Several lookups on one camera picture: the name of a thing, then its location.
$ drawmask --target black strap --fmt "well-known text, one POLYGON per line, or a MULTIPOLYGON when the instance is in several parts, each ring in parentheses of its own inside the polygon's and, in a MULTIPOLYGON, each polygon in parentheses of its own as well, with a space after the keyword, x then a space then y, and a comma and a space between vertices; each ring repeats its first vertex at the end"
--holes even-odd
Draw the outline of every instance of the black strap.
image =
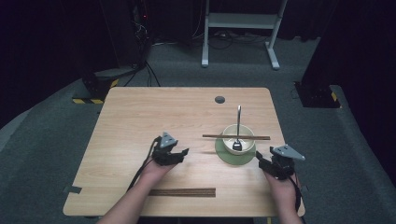
POLYGON ((301 193, 300 189, 298 188, 298 185, 296 184, 296 182, 294 182, 294 180, 289 176, 289 180, 291 181, 291 183, 294 186, 294 189, 296 191, 296 204, 295 204, 295 208, 296 208, 296 212, 298 212, 298 209, 300 208, 301 205, 301 198, 303 197, 303 194, 301 193))

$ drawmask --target wooden table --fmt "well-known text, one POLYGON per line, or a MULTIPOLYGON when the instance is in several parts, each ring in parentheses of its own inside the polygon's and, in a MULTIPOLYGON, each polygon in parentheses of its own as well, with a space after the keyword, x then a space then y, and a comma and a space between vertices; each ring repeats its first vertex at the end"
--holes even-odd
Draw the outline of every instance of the wooden table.
MULTIPOLYGON (((259 161, 242 166, 224 162, 215 139, 236 123, 269 141, 256 148, 269 159, 269 147, 285 145, 271 99, 265 88, 113 88, 93 130, 64 205, 68 216, 102 216, 125 193, 147 157, 154 138, 168 132, 178 140, 172 152, 189 148, 156 189, 216 188, 215 198, 149 196, 142 216, 151 217, 274 217, 276 210, 259 161), (223 96, 225 102, 215 102, 223 96)), ((304 205, 299 215, 304 214, 304 205)))

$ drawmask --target metal spoon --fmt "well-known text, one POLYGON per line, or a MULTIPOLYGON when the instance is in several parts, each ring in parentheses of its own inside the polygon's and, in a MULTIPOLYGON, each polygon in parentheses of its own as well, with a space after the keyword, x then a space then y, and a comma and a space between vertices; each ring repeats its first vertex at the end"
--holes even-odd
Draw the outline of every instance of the metal spoon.
POLYGON ((233 150, 242 151, 242 144, 239 141, 239 123, 241 122, 241 105, 238 106, 238 121, 236 123, 236 140, 233 143, 233 150))

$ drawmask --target yellow black tape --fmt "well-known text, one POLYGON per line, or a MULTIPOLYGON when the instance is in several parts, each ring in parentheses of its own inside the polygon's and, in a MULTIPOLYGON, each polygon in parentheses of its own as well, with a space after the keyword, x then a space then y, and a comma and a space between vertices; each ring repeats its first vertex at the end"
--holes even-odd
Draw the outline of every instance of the yellow black tape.
POLYGON ((119 80, 118 80, 118 79, 114 80, 114 81, 111 83, 110 89, 113 88, 113 87, 115 87, 115 86, 117 86, 117 84, 119 84, 119 80))
POLYGON ((105 101, 101 99, 73 98, 73 102, 78 105, 87 105, 87 104, 101 105, 105 101))

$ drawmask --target chopsticks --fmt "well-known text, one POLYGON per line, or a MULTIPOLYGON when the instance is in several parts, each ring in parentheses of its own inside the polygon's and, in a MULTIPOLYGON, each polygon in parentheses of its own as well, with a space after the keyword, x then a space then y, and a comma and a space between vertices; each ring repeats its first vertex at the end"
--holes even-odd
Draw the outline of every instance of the chopsticks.
POLYGON ((251 140, 271 140, 270 136, 250 136, 250 135, 224 135, 224 134, 203 134, 202 137, 212 138, 236 138, 239 139, 251 139, 251 140))
POLYGON ((152 189, 150 196, 216 197, 216 188, 205 189, 152 189))

